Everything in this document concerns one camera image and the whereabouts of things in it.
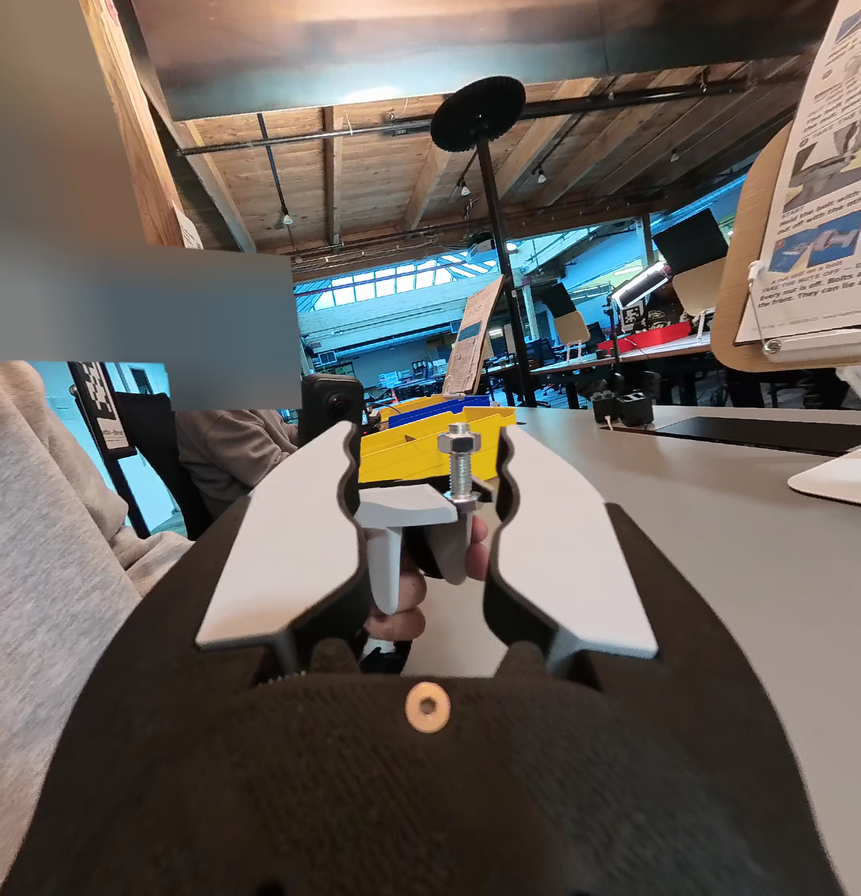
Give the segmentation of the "printed instruction sheet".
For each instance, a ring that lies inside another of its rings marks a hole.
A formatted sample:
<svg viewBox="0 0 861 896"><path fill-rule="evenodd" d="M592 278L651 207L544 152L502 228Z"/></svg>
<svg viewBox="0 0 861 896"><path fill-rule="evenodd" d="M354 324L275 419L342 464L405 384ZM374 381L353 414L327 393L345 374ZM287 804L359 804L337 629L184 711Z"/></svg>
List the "printed instruction sheet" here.
<svg viewBox="0 0 861 896"><path fill-rule="evenodd" d="M792 122L736 342L861 326L861 1L840 1Z"/></svg>

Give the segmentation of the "black and white marker sign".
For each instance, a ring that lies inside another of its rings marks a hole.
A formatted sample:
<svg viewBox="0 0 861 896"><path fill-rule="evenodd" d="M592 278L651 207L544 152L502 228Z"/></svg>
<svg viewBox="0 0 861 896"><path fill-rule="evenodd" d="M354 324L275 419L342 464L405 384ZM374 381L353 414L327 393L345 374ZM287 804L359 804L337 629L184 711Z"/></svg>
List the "black and white marker sign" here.
<svg viewBox="0 0 861 896"><path fill-rule="evenodd" d="M137 452L124 429L110 377L101 362L70 361L66 364L74 382L71 393L110 480L126 503L127 518L135 534L146 539L151 532L119 464L120 460L133 457Z"/></svg>

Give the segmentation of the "person's light sweater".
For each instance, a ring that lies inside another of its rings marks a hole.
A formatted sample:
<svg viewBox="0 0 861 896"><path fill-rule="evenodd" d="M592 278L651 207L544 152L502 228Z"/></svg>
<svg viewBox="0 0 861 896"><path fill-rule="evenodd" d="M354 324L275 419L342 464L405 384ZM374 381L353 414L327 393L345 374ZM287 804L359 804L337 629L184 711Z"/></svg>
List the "person's light sweater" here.
<svg viewBox="0 0 861 896"><path fill-rule="evenodd" d="M81 689L142 599L111 549L126 514L37 371L0 363L0 885Z"/></svg>

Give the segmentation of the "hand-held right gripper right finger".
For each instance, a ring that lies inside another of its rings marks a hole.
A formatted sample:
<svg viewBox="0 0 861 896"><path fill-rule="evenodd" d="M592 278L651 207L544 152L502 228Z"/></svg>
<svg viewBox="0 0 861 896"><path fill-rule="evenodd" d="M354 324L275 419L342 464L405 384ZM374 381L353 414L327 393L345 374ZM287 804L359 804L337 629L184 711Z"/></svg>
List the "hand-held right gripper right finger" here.
<svg viewBox="0 0 861 896"><path fill-rule="evenodd" d="M518 425L500 432L497 476L483 593L491 633L536 645L558 672L582 651L654 659L659 645L591 482Z"/></svg>

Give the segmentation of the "black flat panel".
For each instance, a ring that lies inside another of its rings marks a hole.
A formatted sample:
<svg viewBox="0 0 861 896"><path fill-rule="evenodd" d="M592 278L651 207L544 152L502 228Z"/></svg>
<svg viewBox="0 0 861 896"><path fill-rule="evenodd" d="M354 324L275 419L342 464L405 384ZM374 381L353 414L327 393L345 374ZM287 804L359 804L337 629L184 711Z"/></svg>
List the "black flat panel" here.
<svg viewBox="0 0 861 896"><path fill-rule="evenodd" d="M652 240L675 277L726 257L728 243L710 208L652 235Z"/></svg>

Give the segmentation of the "black office chair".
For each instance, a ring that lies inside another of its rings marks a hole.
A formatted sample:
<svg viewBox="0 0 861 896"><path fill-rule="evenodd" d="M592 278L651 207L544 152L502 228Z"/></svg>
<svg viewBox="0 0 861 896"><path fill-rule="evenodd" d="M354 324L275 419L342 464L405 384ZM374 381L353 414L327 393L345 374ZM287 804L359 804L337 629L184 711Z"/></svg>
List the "black office chair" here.
<svg viewBox="0 0 861 896"><path fill-rule="evenodd" d="M174 498L188 539L197 540L211 526L212 517L179 459L176 415L170 398L165 393L117 392L115 402L126 435Z"/></svg>

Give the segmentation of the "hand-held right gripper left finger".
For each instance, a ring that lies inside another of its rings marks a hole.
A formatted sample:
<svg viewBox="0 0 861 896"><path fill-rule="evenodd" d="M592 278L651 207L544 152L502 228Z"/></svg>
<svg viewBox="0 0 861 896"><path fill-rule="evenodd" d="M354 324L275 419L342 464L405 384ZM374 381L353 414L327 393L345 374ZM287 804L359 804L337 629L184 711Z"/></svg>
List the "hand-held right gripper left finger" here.
<svg viewBox="0 0 861 896"><path fill-rule="evenodd" d="M349 642L371 609L358 498L357 426L342 421L250 494L196 634L203 650L267 647L281 674L304 671L323 639Z"/></svg>

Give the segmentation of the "black pole with round disc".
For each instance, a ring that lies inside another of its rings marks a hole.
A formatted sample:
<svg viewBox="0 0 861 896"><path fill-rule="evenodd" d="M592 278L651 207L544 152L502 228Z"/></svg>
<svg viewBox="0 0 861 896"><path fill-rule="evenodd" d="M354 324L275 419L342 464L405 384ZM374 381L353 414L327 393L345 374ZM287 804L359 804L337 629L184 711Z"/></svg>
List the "black pole with round disc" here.
<svg viewBox="0 0 861 896"><path fill-rule="evenodd" d="M508 132L525 106L525 88L509 76L492 76L469 84L448 96L434 114L430 133L436 148L443 151L477 151L490 223L503 276L505 303L512 325L515 355L523 406L537 406L525 328L521 316L514 275L506 248L496 173L490 143Z"/></svg>

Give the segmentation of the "brown document board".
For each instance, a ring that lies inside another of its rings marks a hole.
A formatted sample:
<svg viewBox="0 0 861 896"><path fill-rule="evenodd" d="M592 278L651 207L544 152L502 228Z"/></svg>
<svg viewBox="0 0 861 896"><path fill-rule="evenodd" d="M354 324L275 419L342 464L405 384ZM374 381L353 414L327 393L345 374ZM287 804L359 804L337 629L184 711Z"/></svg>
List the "brown document board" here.
<svg viewBox="0 0 861 896"><path fill-rule="evenodd" d="M468 297L443 384L449 395L474 394L481 377L484 344L490 317L502 290L503 277Z"/></svg>

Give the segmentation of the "red plastic bin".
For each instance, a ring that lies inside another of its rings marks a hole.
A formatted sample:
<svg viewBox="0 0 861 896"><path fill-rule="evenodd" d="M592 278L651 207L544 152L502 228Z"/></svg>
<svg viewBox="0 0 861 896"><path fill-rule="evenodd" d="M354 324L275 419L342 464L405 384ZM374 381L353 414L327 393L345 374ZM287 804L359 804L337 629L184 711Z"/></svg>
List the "red plastic bin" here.
<svg viewBox="0 0 861 896"><path fill-rule="evenodd" d="M620 354L624 354L633 350L648 350L680 342L686 338L696 340L697 337L697 330L693 329L690 322L684 321L651 330L624 333L617 339L616 347Z"/></svg>

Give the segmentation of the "wooden office desk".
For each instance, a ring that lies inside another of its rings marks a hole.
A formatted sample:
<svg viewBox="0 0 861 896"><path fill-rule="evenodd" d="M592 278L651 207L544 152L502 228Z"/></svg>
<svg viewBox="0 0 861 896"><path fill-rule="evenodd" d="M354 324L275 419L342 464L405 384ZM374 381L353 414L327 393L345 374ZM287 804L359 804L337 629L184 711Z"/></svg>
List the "wooden office desk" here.
<svg viewBox="0 0 861 896"><path fill-rule="evenodd" d="M645 349L621 351L618 357L581 357L547 364L532 371L535 388L562 386L568 407L579 409L580 398L590 395L599 381L621 385L627 392L641 390L654 404L696 406L700 381L721 370L711 351L710 335L691 335Z"/></svg>

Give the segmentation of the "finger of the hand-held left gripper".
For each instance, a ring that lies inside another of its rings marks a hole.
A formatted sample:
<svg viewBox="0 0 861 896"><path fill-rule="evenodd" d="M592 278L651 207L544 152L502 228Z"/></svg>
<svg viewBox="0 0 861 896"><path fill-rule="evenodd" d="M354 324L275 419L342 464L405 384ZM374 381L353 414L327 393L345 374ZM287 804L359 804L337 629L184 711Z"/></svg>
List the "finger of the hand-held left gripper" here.
<svg viewBox="0 0 861 896"><path fill-rule="evenodd" d="M472 518L430 526L430 551L440 577L453 586L467 579L466 556L471 543Z"/></svg>
<svg viewBox="0 0 861 896"><path fill-rule="evenodd" d="M372 596L382 614L396 614L403 530L456 523L458 513L433 487L367 488L359 498L355 521L367 540Z"/></svg>

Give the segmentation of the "grey desk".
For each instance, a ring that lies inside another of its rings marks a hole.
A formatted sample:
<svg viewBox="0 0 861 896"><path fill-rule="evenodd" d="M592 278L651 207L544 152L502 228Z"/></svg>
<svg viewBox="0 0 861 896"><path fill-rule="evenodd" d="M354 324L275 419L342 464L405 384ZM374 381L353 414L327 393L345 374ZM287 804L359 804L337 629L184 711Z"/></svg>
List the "grey desk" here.
<svg viewBox="0 0 861 896"><path fill-rule="evenodd" d="M601 430L587 410L516 417L726 623L780 713L841 883L861 894L861 507L790 490L812 455Z"/></svg>

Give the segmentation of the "steel bolt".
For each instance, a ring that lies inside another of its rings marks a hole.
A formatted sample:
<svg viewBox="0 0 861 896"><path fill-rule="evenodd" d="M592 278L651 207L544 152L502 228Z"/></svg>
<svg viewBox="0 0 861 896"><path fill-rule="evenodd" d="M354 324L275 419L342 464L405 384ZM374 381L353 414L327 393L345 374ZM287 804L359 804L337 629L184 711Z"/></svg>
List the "steel bolt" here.
<svg viewBox="0 0 861 896"><path fill-rule="evenodd" d="M469 423L461 421L451 423L446 432L463 433L467 430L473 431ZM459 514L473 511L478 500L472 484L471 461L473 456L474 454L447 455L449 463L449 492L447 496Z"/></svg>

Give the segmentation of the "person's left forearm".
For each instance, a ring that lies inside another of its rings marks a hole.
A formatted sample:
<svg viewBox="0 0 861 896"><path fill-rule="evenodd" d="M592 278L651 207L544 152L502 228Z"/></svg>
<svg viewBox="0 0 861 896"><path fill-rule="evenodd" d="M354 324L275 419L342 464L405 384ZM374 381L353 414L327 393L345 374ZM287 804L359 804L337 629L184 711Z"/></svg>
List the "person's left forearm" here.
<svg viewBox="0 0 861 896"><path fill-rule="evenodd" d="M141 539L132 528L123 526L112 538L111 549L144 598L193 544L175 532L159 532Z"/></svg>

